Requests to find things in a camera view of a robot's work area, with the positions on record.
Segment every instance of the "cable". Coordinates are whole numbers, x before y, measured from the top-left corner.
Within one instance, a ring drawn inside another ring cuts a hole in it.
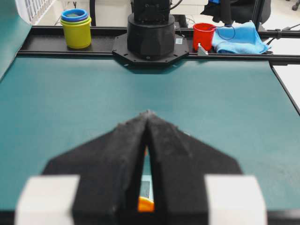
[[[298,27],[298,26],[300,26],[300,23],[297,24],[297,25],[295,25],[295,26],[289,27],[289,30],[292,29],[292,28],[294,28],[294,27]]]
[[[220,35],[219,30],[216,29],[217,34],[220,36],[220,38],[222,38],[222,39],[225,40],[225,41],[229,41],[229,40],[231,40],[231,39],[234,39],[234,37],[235,37],[235,28],[234,28],[233,26],[231,26],[231,25],[230,25],[230,26],[222,26],[222,27],[232,27],[234,34],[233,34],[233,36],[232,36],[231,38],[226,39],[226,38],[223,38],[223,37]],[[222,27],[212,26],[212,27],[209,27],[207,30],[210,30],[210,29],[212,29],[212,28],[222,28]]]
[[[170,10],[175,9],[183,0],[179,0],[173,7],[170,8]]]
[[[55,22],[55,26],[56,26],[56,24],[58,24],[59,23],[59,20],[60,20],[60,16],[58,17],[58,19],[57,19],[57,21]]]
[[[192,19],[187,18],[187,17],[186,17],[186,19],[192,21],[194,24],[196,23],[195,20],[192,20]]]
[[[271,42],[272,42],[274,39],[276,39],[276,38],[272,38],[271,41],[269,41],[269,42],[267,43],[267,45],[270,45]]]
[[[170,7],[170,8],[167,8],[167,9],[163,9],[161,10],[161,12],[165,12],[165,11],[168,11],[168,10],[172,10],[172,9],[175,9],[183,0],[179,0],[179,2],[177,2],[174,6]]]
[[[130,5],[131,5],[131,13],[134,13],[134,5],[133,5],[133,0],[130,1]]]

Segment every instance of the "label sticker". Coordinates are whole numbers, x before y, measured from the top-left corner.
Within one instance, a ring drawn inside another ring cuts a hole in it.
[[[177,45],[182,45],[182,38],[177,38],[175,43]]]

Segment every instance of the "stacked cups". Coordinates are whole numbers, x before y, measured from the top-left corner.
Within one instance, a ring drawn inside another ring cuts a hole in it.
[[[91,44],[91,18],[84,9],[75,8],[63,11],[60,23],[64,28],[67,46],[80,49]]]

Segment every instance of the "blue cup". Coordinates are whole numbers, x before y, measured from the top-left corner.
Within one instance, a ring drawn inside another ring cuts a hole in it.
[[[61,13],[61,19],[67,22],[79,22],[87,18],[87,11],[81,8],[73,8]]]

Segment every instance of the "orange object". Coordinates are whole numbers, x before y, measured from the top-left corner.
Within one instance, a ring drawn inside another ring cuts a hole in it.
[[[138,204],[138,211],[139,212],[154,212],[154,202],[151,201],[149,198],[139,197],[139,204]]]
[[[145,156],[148,155],[148,147],[145,148]]]
[[[214,32],[216,27],[209,23],[197,23],[193,26],[194,28],[194,36],[193,36],[193,47],[196,51],[198,51],[198,44],[206,50],[209,51],[211,49],[212,39],[214,37]]]

